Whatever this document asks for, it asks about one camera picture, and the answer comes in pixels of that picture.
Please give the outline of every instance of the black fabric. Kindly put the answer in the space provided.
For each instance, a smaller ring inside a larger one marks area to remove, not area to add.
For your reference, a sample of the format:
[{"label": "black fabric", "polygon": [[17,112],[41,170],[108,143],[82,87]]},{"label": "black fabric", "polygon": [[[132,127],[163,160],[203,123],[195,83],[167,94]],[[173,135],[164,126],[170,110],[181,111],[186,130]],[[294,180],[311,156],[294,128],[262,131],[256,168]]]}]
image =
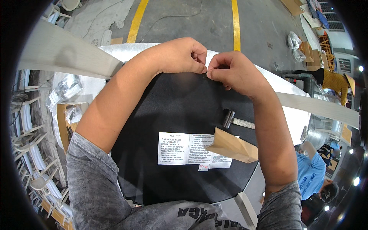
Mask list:
[{"label": "black fabric", "polygon": [[[111,150],[124,197],[142,205],[175,200],[213,203],[241,192],[257,162],[233,160],[230,168],[201,172],[197,164],[157,164],[159,132],[213,134],[215,127],[223,129],[224,109],[254,123],[252,101],[224,90],[219,82],[193,73],[156,76]],[[231,125],[226,131],[257,145],[252,129]]]},{"label": "black fabric", "polygon": [[325,72],[322,68],[319,68],[316,71],[308,71],[308,70],[296,70],[294,71],[295,74],[312,74],[314,78],[317,80],[317,83],[323,85],[323,79],[325,76]]}]

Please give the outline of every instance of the finger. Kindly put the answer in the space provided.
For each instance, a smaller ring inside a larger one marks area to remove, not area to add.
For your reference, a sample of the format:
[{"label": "finger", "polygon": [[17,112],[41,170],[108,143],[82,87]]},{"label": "finger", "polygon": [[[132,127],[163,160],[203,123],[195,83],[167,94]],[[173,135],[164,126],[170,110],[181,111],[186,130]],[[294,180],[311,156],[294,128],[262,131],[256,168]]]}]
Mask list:
[{"label": "finger", "polygon": [[220,65],[230,66],[233,60],[234,52],[218,53],[213,56],[211,62],[208,65],[208,71],[218,68]]},{"label": "finger", "polygon": [[207,71],[207,77],[214,81],[220,81],[224,85],[229,85],[226,76],[229,75],[230,70],[212,69]]},{"label": "finger", "polygon": [[191,65],[189,69],[184,70],[185,72],[195,72],[197,74],[204,74],[207,72],[207,67],[202,63],[196,62],[193,59],[191,60]]},{"label": "finger", "polygon": [[198,41],[193,39],[192,53],[197,56],[197,62],[206,65],[207,48],[200,44]]}]

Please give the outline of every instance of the worker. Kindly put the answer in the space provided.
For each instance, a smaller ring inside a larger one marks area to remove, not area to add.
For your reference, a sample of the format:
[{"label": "worker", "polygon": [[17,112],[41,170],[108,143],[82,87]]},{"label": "worker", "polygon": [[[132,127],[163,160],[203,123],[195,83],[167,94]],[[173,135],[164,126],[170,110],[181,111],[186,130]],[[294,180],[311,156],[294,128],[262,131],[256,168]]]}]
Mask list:
[{"label": "worker", "polygon": [[298,184],[302,200],[317,193],[324,203],[329,203],[339,192],[337,183],[325,179],[326,163],[311,142],[305,141],[300,145],[300,149],[308,153],[306,156],[297,152]]},{"label": "worker", "polygon": [[207,72],[226,90],[233,88],[253,101],[259,162],[266,181],[257,227],[301,229],[297,158],[276,93],[242,53],[216,54],[208,69],[206,56],[207,49],[192,38],[153,46],[128,61],[96,96],[67,151],[76,229],[245,229],[228,220],[217,205],[172,201],[131,208],[124,199],[117,184],[119,169],[108,153],[144,90],[162,72]]},{"label": "worker", "polygon": [[322,85],[322,89],[332,89],[340,95],[342,106],[347,103],[347,93],[351,92],[355,96],[355,81],[349,75],[330,72],[328,69],[320,68],[316,71],[296,70],[295,74],[312,74],[317,80],[317,84]]}]

